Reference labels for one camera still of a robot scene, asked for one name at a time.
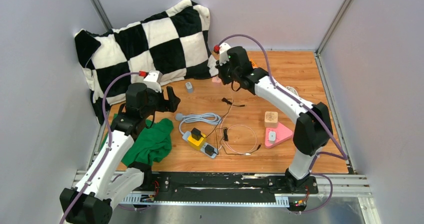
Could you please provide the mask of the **pink usb charger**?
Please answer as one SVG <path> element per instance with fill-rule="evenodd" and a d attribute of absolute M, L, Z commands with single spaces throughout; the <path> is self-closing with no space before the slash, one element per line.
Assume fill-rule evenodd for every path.
<path fill-rule="evenodd" d="M 217 84 L 221 84 L 222 80 L 218 76 L 215 76 L 215 77 L 212 78 L 212 82 L 217 83 Z"/>

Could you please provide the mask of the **black tp-link power adapter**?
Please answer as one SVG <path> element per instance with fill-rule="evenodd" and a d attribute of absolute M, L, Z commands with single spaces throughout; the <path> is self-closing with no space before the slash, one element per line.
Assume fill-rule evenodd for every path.
<path fill-rule="evenodd" d="M 216 139 L 217 146 L 216 147 L 214 146 L 218 150 L 217 156 L 220 154 L 220 151 L 223 151 L 223 153 L 226 154 L 226 155 L 232 155 L 232 156 L 251 156 L 254 152 L 258 151 L 262 147 L 262 144 L 260 144 L 258 142 L 258 139 L 257 139 L 255 132 L 247 126 L 243 126 L 243 127 L 250 129 L 252 131 L 253 135 L 254 135 L 253 148 L 251 150 L 247 151 L 247 152 L 244 152 L 244 153 L 236 151 L 228 143 L 228 141 L 229 141 L 229 130 L 232 128 L 232 126 L 230 128 L 227 128 L 227 127 L 219 128 L 219 129 L 215 130 L 215 131 L 220 130 L 221 134 L 222 134 L 222 137 L 219 140 Z M 191 130 L 191 133 L 193 134 L 193 136 L 196 137 L 197 140 L 199 139 L 200 135 L 202 135 L 203 137 L 206 137 L 206 134 L 202 133 L 197 128 L 193 128 Z"/>

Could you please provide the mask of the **yellow cube socket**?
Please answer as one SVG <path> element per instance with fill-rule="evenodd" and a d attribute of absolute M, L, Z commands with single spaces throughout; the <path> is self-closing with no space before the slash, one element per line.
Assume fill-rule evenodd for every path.
<path fill-rule="evenodd" d="M 193 136 L 192 133 L 189 134 L 188 138 L 187 138 L 187 142 L 190 144 L 190 146 L 192 146 L 194 149 L 196 149 L 197 151 L 200 151 L 201 148 L 204 146 L 205 142 L 206 142 L 206 138 L 203 137 L 202 135 L 199 136 L 199 139 L 197 140 L 195 136 Z"/>

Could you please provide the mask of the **beige cube socket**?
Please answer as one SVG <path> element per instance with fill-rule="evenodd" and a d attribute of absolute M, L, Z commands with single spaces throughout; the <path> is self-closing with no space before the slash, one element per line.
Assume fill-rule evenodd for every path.
<path fill-rule="evenodd" d="M 266 111 L 264 114 L 264 126 L 266 128 L 277 128 L 279 123 L 279 114 L 274 111 Z"/>

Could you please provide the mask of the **black adapter with thin cable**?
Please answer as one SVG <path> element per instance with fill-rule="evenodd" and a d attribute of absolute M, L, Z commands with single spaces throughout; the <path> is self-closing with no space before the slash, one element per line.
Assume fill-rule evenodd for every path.
<path fill-rule="evenodd" d="M 220 125 L 223 122 L 223 119 L 229 114 L 230 109 L 233 106 L 235 106 L 235 107 L 245 107 L 246 106 L 245 104 L 234 105 L 234 100 L 233 99 L 230 101 L 229 99 L 227 99 L 225 97 L 222 98 L 221 101 L 229 105 L 228 111 L 223 115 L 223 117 L 218 116 L 217 121 L 215 121 L 214 128 L 210 131 L 209 134 L 206 135 L 206 137 L 205 137 L 206 139 L 217 129 L 218 125 Z M 213 154 L 217 154 L 217 152 L 215 151 L 215 148 L 213 146 L 211 146 L 211 145 L 206 145 L 206 147 L 205 147 L 204 150 L 205 150 L 205 153 L 207 155 L 210 155 L 210 156 L 212 156 Z"/>

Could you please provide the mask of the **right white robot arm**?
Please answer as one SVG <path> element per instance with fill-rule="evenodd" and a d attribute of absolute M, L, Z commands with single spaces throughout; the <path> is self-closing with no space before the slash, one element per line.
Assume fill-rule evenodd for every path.
<path fill-rule="evenodd" d="M 306 185 L 317 152 L 328 143 L 333 129 L 328 107 L 322 102 L 313 104 L 294 95 L 280 85 L 269 71 L 254 68 L 247 51 L 227 43 L 213 49 L 219 55 L 216 62 L 218 76 L 224 85 L 238 83 L 245 89 L 274 105 L 295 124 L 293 143 L 296 152 L 285 171 L 285 185 L 298 193 Z"/>

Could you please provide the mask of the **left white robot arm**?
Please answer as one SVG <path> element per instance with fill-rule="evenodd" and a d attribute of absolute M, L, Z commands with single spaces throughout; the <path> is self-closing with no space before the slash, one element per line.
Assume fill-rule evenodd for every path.
<path fill-rule="evenodd" d="M 125 103 L 108 127 L 108 137 L 92 166 L 73 188 L 65 188 L 60 197 L 63 217 L 60 223 L 107 224 L 113 210 L 133 190 L 149 190 L 154 184 L 148 164 L 132 162 L 114 181 L 112 177 L 127 151 L 147 128 L 146 120 L 156 112 L 176 112 L 180 103 L 171 86 L 153 90 L 144 83 L 131 84 Z"/>

